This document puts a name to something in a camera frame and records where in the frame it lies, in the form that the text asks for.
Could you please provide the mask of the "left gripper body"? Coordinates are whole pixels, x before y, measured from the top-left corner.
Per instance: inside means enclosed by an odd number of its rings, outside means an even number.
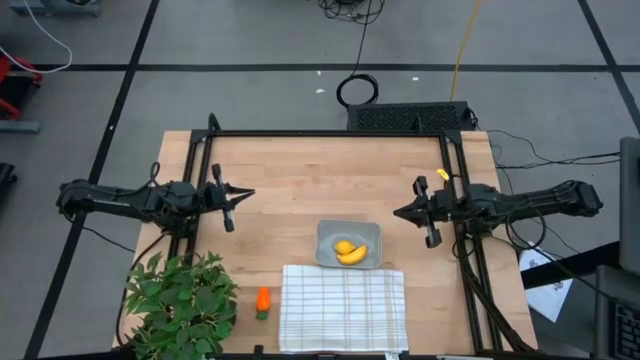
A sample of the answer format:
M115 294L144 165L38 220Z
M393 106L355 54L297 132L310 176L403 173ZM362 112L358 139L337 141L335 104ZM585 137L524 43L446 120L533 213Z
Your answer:
M221 211L223 214L223 223L225 230L230 233L234 231L234 223L232 220L232 210L234 205L228 198L230 193L230 185L224 181L221 166L214 164L211 167L213 174L213 183L207 183L204 190L205 207L208 212Z

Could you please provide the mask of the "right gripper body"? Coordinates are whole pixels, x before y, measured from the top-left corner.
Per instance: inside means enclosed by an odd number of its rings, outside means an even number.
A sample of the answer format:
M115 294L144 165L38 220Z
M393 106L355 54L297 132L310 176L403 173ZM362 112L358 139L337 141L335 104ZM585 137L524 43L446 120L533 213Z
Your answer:
M424 225L416 225L427 229L425 242L428 248L435 248L442 243L440 231L434 223L436 221L447 222L450 220L452 202L445 190L437 190L432 195L428 194L428 184L425 176L418 176L413 184L415 199L424 201L424 210L419 212L426 216Z

